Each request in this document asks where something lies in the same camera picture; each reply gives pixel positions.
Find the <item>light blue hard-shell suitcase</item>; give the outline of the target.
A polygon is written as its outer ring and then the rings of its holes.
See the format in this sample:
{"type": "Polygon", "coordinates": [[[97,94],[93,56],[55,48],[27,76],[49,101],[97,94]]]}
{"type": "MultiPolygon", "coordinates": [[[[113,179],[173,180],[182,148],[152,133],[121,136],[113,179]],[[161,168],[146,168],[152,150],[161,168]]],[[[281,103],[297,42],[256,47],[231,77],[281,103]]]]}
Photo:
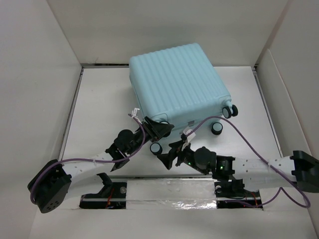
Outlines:
{"type": "Polygon", "coordinates": [[[238,115],[231,94],[198,43],[133,56],[129,78],[142,117],[174,125],[161,146],[207,117],[238,115]]]}

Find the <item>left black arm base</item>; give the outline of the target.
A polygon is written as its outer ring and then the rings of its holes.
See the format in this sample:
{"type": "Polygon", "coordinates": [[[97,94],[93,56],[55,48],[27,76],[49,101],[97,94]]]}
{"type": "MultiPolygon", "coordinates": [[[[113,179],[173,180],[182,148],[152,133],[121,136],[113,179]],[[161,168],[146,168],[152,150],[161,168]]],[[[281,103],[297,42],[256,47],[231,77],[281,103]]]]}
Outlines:
{"type": "Polygon", "coordinates": [[[126,209],[126,182],[114,182],[112,186],[104,186],[97,194],[86,194],[80,199],[81,209],[126,209]]]}

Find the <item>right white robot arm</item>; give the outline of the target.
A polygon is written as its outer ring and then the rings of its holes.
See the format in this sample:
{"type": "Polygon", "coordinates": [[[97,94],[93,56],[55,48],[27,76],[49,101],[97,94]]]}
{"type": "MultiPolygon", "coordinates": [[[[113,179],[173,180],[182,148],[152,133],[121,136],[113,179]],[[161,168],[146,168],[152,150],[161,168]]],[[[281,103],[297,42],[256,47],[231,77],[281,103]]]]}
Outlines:
{"type": "Polygon", "coordinates": [[[184,163],[201,174],[211,174],[218,181],[232,180],[230,190],[236,196],[247,191],[290,186],[308,193],[319,191],[319,161],[300,150],[264,163],[260,159],[217,155],[204,146],[195,151],[189,146],[181,148],[171,144],[170,147],[168,153],[161,150],[155,153],[167,169],[171,169],[176,160],[176,166],[184,163]]]}

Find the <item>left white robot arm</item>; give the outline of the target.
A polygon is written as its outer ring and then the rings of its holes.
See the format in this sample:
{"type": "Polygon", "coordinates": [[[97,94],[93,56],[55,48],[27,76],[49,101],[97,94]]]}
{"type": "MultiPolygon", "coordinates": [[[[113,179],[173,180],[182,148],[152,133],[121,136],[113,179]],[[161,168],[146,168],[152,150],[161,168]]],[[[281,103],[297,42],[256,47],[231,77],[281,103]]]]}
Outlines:
{"type": "Polygon", "coordinates": [[[107,166],[112,165],[113,171],[122,168],[145,143],[158,142],[174,129],[174,125],[166,121],[157,122],[149,117],[143,121],[137,117],[132,119],[138,124],[138,129],[120,131],[104,152],[91,158],[53,159],[44,165],[27,186],[31,202],[38,206],[41,213],[55,210],[78,182],[95,175],[102,180],[95,183],[94,192],[99,197],[107,197],[112,184],[106,174],[107,166]]]}

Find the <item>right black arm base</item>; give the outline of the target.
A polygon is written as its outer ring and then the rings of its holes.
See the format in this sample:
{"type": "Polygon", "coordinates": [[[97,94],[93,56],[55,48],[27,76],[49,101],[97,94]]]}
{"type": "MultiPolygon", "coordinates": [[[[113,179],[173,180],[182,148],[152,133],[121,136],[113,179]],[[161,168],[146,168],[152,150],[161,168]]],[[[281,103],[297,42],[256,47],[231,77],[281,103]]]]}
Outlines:
{"type": "Polygon", "coordinates": [[[228,200],[241,201],[252,206],[262,203],[260,192],[245,190],[241,180],[216,181],[214,186],[217,201],[216,206],[218,209],[239,209],[247,207],[238,202],[227,202],[228,200]]]}

